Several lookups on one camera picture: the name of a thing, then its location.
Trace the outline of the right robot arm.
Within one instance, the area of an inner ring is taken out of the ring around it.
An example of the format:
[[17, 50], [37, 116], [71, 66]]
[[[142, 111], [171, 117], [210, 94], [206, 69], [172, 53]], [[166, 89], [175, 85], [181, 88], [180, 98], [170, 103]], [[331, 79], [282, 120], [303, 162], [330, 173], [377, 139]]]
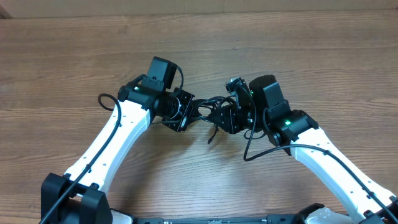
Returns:
[[347, 215], [315, 203], [294, 215], [291, 223], [397, 223], [397, 197], [361, 172], [302, 110], [290, 109], [273, 75], [246, 83], [226, 84], [234, 98], [209, 119], [230, 134], [262, 131], [274, 145], [311, 170], [341, 202]]

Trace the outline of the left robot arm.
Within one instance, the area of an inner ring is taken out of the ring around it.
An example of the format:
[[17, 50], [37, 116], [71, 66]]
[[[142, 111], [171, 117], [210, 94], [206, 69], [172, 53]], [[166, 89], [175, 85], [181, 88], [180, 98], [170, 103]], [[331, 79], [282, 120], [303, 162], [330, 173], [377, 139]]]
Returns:
[[41, 223], [134, 223], [134, 217], [112, 209], [107, 195], [124, 158], [156, 116], [180, 129], [187, 109], [182, 87], [171, 89], [182, 69], [154, 57], [146, 74], [119, 89], [111, 116], [91, 146], [63, 175], [50, 173], [41, 186]]

